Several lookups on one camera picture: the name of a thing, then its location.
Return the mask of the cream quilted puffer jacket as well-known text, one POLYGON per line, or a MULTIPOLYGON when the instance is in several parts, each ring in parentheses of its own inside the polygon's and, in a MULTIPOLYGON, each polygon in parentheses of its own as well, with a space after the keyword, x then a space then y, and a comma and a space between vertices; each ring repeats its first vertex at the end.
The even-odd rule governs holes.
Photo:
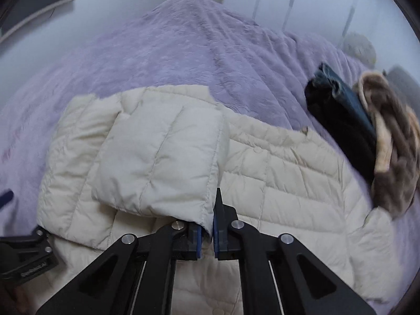
POLYGON ((316 131, 237 114, 201 85, 167 85, 81 95, 66 107, 37 210, 60 263, 29 288, 33 306, 124 234, 175 218, 210 231, 217 193, 262 233, 294 235, 364 299, 396 292, 392 220, 316 131))

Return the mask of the brown and cream fleece garment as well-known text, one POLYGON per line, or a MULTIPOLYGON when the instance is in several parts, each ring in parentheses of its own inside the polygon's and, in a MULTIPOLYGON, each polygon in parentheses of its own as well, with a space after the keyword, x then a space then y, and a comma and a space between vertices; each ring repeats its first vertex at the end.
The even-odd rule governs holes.
POLYGON ((380 72, 363 72, 353 90, 377 135, 372 200, 398 218, 407 212, 419 187, 419 120, 380 72))

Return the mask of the purple fleece bed blanket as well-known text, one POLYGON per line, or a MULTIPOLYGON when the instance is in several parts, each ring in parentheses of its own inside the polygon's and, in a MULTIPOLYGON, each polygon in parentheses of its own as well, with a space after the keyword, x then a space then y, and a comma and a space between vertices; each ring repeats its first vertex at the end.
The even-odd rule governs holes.
POLYGON ((143 102, 217 106, 228 117, 224 200, 264 233, 296 235, 377 314, 396 309, 415 266, 399 244, 408 203, 386 183, 397 170, 374 151, 365 182, 314 118, 305 87, 329 65, 388 135, 381 106, 413 112, 379 72, 320 36, 278 35, 211 0, 168 0, 99 36, 32 77, 1 110, 1 188, 16 200, 1 233, 42 225, 58 267, 24 287, 34 312, 126 230, 151 233, 160 220, 95 200, 105 144, 143 102))

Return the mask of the folded dark blue jeans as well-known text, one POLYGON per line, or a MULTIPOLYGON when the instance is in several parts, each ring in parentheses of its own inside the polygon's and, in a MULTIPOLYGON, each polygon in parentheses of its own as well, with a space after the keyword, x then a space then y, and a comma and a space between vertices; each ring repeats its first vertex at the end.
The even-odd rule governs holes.
POLYGON ((374 180, 377 134, 359 97, 327 63, 305 87, 308 111, 368 184, 374 180))

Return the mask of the grey quilted headboard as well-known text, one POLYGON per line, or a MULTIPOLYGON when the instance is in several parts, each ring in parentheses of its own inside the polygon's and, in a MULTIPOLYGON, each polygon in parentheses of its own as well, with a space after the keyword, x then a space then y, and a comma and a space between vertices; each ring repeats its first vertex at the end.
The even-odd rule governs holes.
POLYGON ((419 83, 401 66, 394 66, 386 74, 389 84, 419 117, 419 83))

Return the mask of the round floral cushion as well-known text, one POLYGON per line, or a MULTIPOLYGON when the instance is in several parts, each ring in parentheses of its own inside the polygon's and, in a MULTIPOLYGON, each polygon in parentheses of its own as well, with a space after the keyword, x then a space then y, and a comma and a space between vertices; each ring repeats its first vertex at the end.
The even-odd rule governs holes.
POLYGON ((360 33, 348 33, 342 41, 341 48, 345 54, 356 58, 367 67, 374 68, 377 62, 377 53, 373 44, 360 33))

